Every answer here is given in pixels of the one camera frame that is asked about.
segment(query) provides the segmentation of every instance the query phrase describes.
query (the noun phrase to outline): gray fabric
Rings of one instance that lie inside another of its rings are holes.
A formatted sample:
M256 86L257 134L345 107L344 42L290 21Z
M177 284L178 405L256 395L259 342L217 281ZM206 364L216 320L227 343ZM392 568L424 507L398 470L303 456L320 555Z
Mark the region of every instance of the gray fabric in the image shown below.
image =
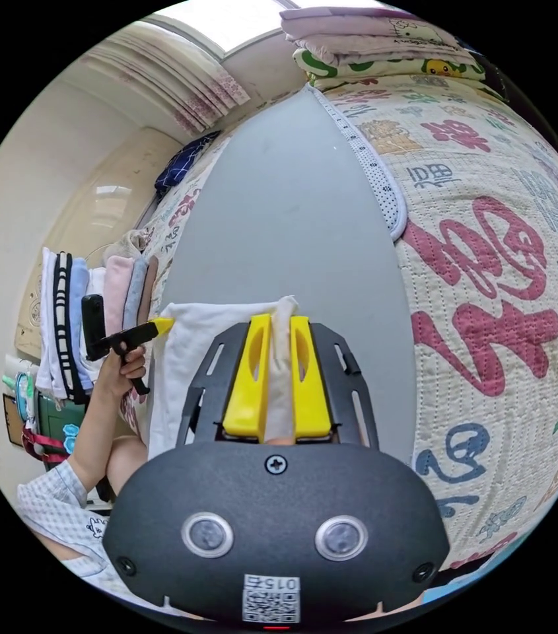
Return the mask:
M355 155L308 90L234 134L186 224L162 307L283 295L347 340L380 449L409 464L415 357L394 245Z

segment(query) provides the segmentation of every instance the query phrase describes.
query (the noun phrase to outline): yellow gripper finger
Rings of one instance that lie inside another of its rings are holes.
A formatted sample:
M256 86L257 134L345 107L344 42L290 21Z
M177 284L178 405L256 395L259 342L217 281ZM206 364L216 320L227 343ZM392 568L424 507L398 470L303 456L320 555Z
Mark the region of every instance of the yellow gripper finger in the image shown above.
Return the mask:
M154 317L149 320L152 323L156 330L158 331L158 336L163 335L171 328L173 328L173 324L175 324L175 319L167 319L166 317Z
M295 439L326 438L331 419L307 317L291 318L290 347Z
M223 428L228 436L256 438L259 442L264 440L270 335L270 315L255 315L250 320L244 351L224 416Z

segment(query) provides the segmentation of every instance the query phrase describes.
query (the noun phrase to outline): red strap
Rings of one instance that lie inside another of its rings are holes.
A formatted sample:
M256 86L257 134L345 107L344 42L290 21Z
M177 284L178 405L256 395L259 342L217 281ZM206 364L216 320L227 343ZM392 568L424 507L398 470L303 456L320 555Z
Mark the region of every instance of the red strap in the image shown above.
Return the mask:
M65 447L60 440L55 440L54 438L49 438L48 436L42 436L41 434L33 434L29 429L22 430L21 440L23 442L23 447L33 458L37 460L42 460L43 462L62 462L67 458L67 452L65 451ZM34 450L34 445L40 444L42 447L51 447L53 449L60 449L61 454L43 454L39 455Z

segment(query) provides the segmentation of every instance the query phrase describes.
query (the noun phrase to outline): window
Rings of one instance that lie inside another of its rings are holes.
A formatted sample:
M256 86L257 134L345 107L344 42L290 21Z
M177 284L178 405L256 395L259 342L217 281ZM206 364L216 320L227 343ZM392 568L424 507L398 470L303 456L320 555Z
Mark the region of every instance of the window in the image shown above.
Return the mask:
M295 0L295 4L301 9L309 9L311 7L384 7L385 9L397 9L391 5L385 5L378 0Z
M281 26L279 12L285 6L275 0L186 0L156 11L177 29L190 26L217 45L211 51L223 57L229 51Z
M185 0L147 20L199 44L218 59L255 40L278 33L279 13L310 7L386 7L378 0Z

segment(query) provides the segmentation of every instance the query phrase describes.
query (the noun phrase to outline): person's hand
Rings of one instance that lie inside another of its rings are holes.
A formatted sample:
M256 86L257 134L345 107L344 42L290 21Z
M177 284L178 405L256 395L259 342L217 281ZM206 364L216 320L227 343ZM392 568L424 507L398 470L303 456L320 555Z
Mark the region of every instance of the person's hand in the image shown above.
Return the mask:
M145 369L145 349L140 346L125 355L127 363L122 365L120 357L110 350L98 374L96 389L115 398L122 398L132 387L132 378L142 378Z

